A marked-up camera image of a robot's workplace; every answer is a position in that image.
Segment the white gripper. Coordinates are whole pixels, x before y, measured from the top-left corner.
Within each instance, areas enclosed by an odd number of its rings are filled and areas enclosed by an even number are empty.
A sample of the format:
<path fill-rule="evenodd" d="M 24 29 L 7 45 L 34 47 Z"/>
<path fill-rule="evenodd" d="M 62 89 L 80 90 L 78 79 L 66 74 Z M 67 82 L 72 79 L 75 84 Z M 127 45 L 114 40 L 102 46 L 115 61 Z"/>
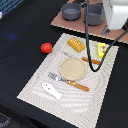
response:
<path fill-rule="evenodd" d="M 102 0 L 107 24 L 103 34 L 111 30 L 119 30 L 128 19 L 128 0 Z"/>

